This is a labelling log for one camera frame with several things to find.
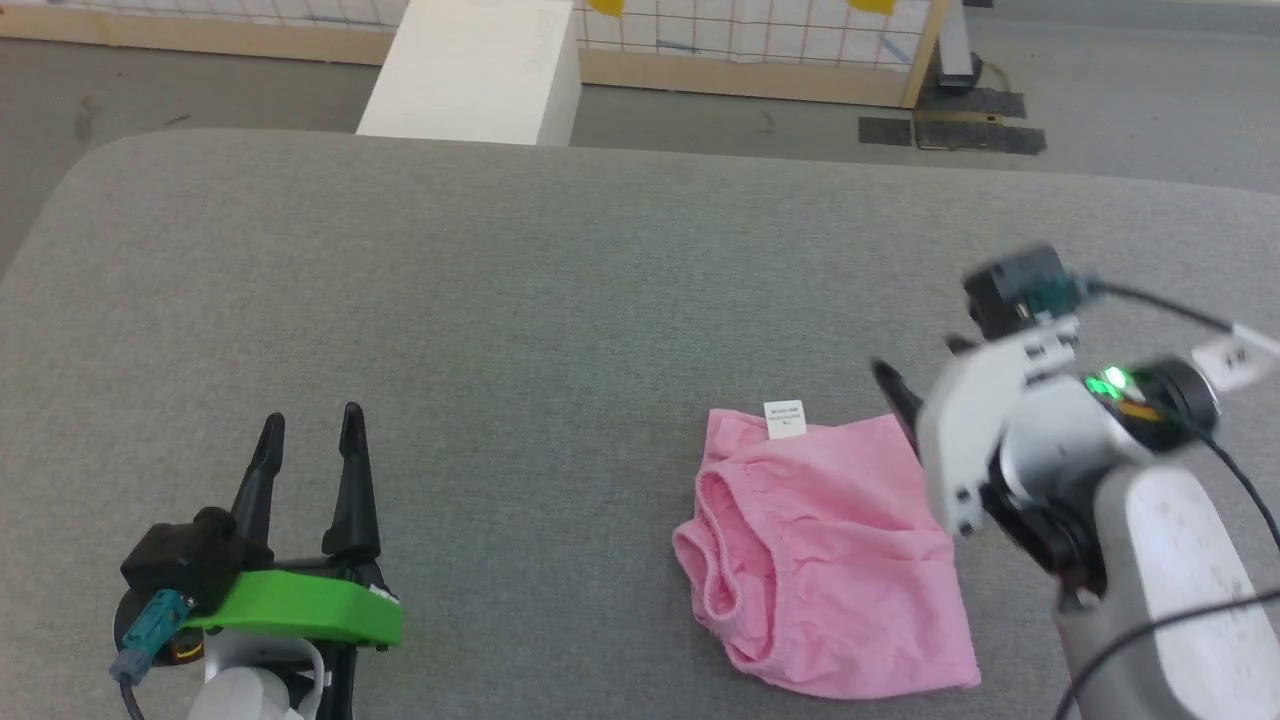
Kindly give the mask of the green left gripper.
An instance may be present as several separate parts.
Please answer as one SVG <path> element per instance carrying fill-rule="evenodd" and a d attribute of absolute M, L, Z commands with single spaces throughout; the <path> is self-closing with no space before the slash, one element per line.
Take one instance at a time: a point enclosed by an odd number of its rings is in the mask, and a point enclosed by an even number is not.
<path fill-rule="evenodd" d="M 283 465 L 285 418 L 270 414 L 232 505 L 237 530 L 268 546 L 273 492 Z M 403 639 L 403 610 L 380 564 L 381 538 L 362 407 L 347 402 L 339 439 L 343 468 L 323 552 L 346 562 L 243 571 L 221 603 L 196 609 L 183 628 L 242 632 L 355 647 L 396 647 Z"/>

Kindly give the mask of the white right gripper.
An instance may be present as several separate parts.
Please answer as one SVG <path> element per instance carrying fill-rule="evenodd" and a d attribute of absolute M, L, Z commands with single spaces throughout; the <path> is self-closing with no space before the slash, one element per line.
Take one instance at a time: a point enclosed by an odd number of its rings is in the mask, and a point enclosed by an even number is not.
<path fill-rule="evenodd" d="M 952 537 L 978 529 L 984 511 L 979 492 L 989 460 L 1032 380 L 1056 374 L 1075 359 L 1080 323 L 1060 318 L 979 345 L 947 334 L 952 357 L 925 397 L 910 389 L 884 360 L 872 375 L 925 473 L 931 511 Z"/>

